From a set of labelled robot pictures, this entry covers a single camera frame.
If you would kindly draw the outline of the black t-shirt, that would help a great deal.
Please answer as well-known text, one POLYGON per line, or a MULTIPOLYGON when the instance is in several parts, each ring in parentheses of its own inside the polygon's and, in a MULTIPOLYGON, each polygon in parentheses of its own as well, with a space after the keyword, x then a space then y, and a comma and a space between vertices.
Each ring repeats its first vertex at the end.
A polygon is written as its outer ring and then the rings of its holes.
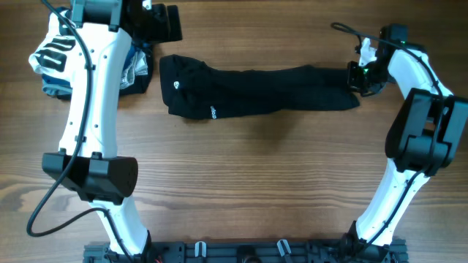
POLYGON ((162 99, 171 115, 193 120, 236 118, 280 110, 342 111, 360 102, 347 70, 311 65, 275 71, 225 71, 186 56, 159 60, 162 99))

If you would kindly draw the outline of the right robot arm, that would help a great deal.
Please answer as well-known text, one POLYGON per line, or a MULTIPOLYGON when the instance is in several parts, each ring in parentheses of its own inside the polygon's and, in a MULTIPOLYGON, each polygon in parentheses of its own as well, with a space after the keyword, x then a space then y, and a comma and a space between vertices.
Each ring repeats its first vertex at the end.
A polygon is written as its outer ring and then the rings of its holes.
POLYGON ((439 80, 420 45, 407 41, 407 28, 382 27, 373 37, 339 23, 355 35, 358 61, 348 64, 348 84, 362 96, 379 93, 387 83, 399 87, 404 103, 385 139, 387 165, 369 206, 346 236, 350 254, 385 249, 417 192, 453 160, 467 121, 467 100, 439 80))

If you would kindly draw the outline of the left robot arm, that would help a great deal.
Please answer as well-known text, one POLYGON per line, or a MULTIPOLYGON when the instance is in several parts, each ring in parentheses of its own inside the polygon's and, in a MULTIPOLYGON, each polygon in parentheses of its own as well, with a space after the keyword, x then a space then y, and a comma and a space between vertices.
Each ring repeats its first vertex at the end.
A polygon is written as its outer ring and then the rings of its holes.
POLYGON ((71 8, 70 17, 58 17, 77 41, 69 117, 58 150, 43 156, 42 168, 55 186, 74 191, 99 214, 109 260, 145 262, 151 236, 132 196, 137 160, 117 154, 119 86, 132 44, 181 40, 178 8, 150 1, 73 1, 71 8))

